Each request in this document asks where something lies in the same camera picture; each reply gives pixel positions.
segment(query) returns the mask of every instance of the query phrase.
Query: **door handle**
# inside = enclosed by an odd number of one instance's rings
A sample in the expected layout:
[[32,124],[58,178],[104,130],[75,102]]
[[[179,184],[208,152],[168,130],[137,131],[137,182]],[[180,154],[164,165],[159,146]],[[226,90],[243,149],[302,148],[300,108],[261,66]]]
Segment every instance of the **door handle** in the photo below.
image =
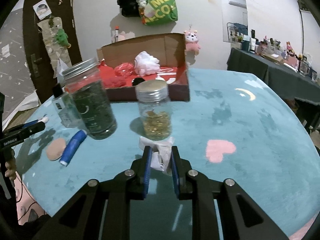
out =
[[42,58],[36,59],[36,54],[30,55],[30,58],[31,58],[33,74],[35,75],[36,78],[40,77],[40,73],[38,70],[38,64],[40,64],[40,62],[42,61]]

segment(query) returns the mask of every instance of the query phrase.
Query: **gray curtain with stars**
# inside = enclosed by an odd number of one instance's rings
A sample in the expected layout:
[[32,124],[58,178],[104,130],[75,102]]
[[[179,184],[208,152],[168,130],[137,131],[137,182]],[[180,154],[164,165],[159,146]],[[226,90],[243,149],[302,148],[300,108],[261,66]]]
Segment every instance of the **gray curtain with stars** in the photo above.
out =
[[22,9],[18,9],[9,14],[0,30],[0,92],[5,95],[3,120],[34,90],[23,46]]

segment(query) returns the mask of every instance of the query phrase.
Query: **beige makeup sponge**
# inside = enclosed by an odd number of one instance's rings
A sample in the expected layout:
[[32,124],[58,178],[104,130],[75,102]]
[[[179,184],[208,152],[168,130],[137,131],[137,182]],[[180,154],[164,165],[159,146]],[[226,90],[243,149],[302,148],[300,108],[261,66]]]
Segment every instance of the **beige makeup sponge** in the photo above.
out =
[[47,148],[47,157],[50,161],[55,161],[58,160],[64,149],[66,148],[66,141],[63,138],[58,138],[52,143]]

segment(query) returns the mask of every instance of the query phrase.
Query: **human hand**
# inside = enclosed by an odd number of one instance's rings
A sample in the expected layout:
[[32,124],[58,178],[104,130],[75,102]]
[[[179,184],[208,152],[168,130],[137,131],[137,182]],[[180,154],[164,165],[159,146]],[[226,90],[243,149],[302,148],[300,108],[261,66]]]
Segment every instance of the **human hand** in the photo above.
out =
[[16,165],[16,159],[14,158],[14,150],[12,149],[11,149],[11,154],[12,154],[12,159],[5,163],[5,167],[7,168],[7,171],[5,172],[4,175],[13,181],[17,177],[17,174],[16,174],[17,165]]

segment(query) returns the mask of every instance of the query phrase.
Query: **dark gray tablecloth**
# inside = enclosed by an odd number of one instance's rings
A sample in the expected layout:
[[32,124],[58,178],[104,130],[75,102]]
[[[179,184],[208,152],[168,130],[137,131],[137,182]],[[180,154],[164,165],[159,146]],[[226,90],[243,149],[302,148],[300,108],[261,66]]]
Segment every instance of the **dark gray tablecloth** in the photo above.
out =
[[298,99],[320,105],[320,86],[284,65],[232,48],[228,70],[252,73],[263,80],[282,99]]

